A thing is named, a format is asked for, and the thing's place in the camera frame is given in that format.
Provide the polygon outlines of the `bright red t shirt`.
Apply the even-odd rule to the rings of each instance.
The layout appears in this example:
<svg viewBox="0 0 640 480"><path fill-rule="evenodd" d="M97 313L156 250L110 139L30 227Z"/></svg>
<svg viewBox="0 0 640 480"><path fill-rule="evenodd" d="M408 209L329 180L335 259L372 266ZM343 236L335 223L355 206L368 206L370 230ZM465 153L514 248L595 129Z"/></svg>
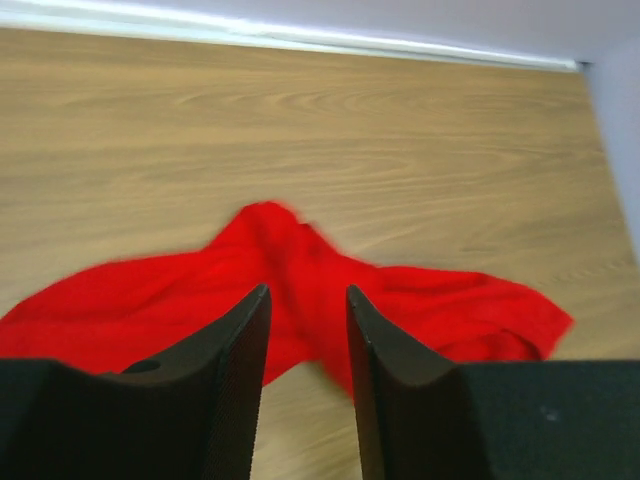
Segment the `bright red t shirt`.
<svg viewBox="0 0 640 480"><path fill-rule="evenodd" d="M266 382L317 361L351 389L352 285L387 319L455 361L544 360L572 326L565 311L524 285L368 264L340 253L284 206L261 202L199 250L105 263L23 300L2 318L1 354L121 372L217 320L259 284L272 296Z"/></svg>

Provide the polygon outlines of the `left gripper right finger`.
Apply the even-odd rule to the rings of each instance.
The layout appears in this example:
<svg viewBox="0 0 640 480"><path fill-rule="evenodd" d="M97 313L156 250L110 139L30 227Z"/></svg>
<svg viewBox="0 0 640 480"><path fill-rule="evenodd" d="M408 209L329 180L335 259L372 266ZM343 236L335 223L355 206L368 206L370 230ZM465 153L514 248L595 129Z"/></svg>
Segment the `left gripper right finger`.
<svg viewBox="0 0 640 480"><path fill-rule="evenodd" d="M635 361L455 363L356 286L347 331L366 479L635 479Z"/></svg>

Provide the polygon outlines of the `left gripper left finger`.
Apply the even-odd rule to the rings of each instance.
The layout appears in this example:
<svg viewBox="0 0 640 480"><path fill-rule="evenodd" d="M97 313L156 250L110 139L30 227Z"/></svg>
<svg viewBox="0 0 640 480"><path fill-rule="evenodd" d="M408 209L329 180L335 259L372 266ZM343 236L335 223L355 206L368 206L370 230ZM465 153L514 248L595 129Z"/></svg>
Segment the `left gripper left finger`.
<svg viewBox="0 0 640 480"><path fill-rule="evenodd" d="M271 324L260 285L220 319L119 374L1 364L5 479L246 479Z"/></svg>

